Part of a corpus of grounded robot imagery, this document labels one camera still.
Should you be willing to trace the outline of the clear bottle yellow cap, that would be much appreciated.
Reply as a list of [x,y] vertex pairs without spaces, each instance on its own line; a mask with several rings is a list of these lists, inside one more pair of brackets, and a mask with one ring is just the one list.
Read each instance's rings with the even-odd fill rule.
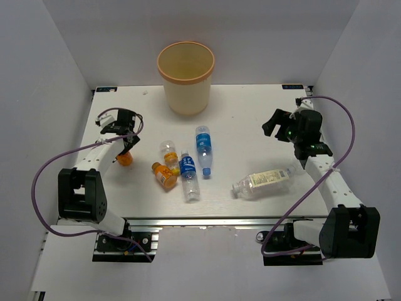
[[166,140],[160,144],[159,148],[165,165],[172,171],[173,175],[180,176],[179,158],[175,144],[171,140]]

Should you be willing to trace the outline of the orange juice bottle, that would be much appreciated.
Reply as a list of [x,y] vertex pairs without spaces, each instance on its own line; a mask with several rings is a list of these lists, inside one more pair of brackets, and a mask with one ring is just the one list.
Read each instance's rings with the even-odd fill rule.
[[162,165],[159,162],[154,162],[152,164],[152,170],[156,179],[164,187],[164,189],[170,190],[176,185],[177,176],[173,174],[173,172],[167,166]]

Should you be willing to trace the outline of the large clear bottle beige label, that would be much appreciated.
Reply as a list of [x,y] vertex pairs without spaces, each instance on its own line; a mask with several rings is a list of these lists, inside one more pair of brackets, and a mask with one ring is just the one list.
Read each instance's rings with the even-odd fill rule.
[[294,166],[249,174],[232,185],[236,198],[256,200],[288,192],[297,175]]

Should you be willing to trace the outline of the blue label bottle white cap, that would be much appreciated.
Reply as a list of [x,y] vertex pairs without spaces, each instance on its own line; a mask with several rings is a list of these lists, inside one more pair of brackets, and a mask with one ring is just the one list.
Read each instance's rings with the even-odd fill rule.
[[181,151],[179,168],[185,201],[199,201],[201,198],[201,194],[195,169],[195,163],[187,150]]

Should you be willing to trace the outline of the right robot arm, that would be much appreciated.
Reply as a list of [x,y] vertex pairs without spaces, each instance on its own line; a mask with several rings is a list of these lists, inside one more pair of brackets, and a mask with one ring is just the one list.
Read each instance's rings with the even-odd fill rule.
[[325,258],[371,258],[375,253],[380,214],[365,206],[348,187],[330,148],[321,141],[322,115],[314,110],[290,113],[277,109],[263,124],[266,136],[279,127],[275,138],[294,145],[294,155],[314,180],[328,216],[324,222],[295,220],[285,225],[284,245],[297,250],[302,245],[318,247]]

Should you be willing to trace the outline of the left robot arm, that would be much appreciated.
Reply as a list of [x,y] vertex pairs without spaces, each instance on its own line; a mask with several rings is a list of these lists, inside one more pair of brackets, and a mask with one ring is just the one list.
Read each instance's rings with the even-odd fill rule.
[[111,234],[111,243],[118,250],[132,244],[132,234],[126,231],[126,220],[108,207],[102,181],[118,156],[128,154],[140,141],[143,117],[131,110],[117,108],[117,116],[104,111],[95,119],[100,135],[89,153],[71,169],[58,174],[58,212],[60,218],[86,223],[102,233]]

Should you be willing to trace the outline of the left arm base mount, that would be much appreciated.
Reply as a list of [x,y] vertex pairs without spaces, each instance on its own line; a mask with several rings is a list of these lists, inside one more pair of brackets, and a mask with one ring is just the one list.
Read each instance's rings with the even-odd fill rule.
[[[138,243],[153,260],[159,242],[159,230],[132,228],[130,239]],[[92,262],[102,263],[150,263],[139,247],[129,241],[116,240],[107,235],[98,235],[93,250]]]

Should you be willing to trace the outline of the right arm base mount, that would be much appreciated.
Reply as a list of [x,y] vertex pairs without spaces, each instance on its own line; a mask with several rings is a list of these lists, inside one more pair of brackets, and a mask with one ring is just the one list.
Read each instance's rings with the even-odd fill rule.
[[308,246],[307,242],[297,240],[293,233],[293,224],[286,223],[278,228],[270,237],[264,247],[265,254],[274,255],[284,253],[280,256],[264,257],[265,267],[290,267],[290,266],[317,266],[323,264],[320,249],[312,247],[301,251],[293,251],[297,248]]

